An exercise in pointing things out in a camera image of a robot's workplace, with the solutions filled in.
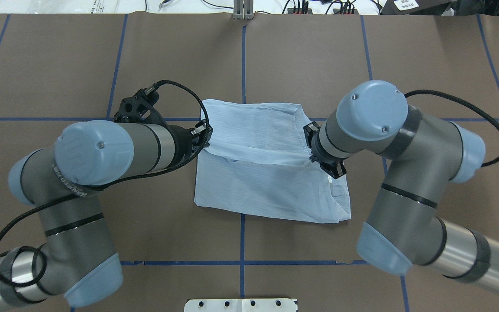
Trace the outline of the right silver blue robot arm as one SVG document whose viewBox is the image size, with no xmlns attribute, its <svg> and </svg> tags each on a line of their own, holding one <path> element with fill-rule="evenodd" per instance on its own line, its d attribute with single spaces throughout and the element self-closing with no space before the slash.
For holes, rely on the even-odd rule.
<svg viewBox="0 0 499 312">
<path fill-rule="evenodd" d="M 344 161 L 360 151 L 390 160 L 356 245 L 370 265 L 398 276 L 420 265 L 499 294 L 499 242 L 435 214 L 448 184 L 468 181 L 484 165 L 484 141 L 408 104 L 407 98 L 416 94 L 460 103 L 499 131 L 499 123 L 486 112 L 452 95 L 433 90 L 404 94 L 390 82 L 370 80 L 345 95 L 321 126 L 311 122 L 303 127 L 310 160 L 333 179 L 346 174 Z"/>
</svg>

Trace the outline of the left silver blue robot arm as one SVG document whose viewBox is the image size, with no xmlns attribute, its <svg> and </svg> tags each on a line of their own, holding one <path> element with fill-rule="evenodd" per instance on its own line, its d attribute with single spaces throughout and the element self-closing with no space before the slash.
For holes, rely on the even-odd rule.
<svg viewBox="0 0 499 312">
<path fill-rule="evenodd" d="M 157 123 L 92 120 L 66 127 L 48 148 L 14 164 L 11 193 L 32 209 L 0 232 L 0 242 L 22 219 L 38 214 L 46 243 L 0 255 L 0 312 L 64 296 L 72 308 L 90 306 L 123 283 L 98 195 L 109 186 L 172 172 L 207 145 L 206 119 L 192 128 Z"/>
</svg>

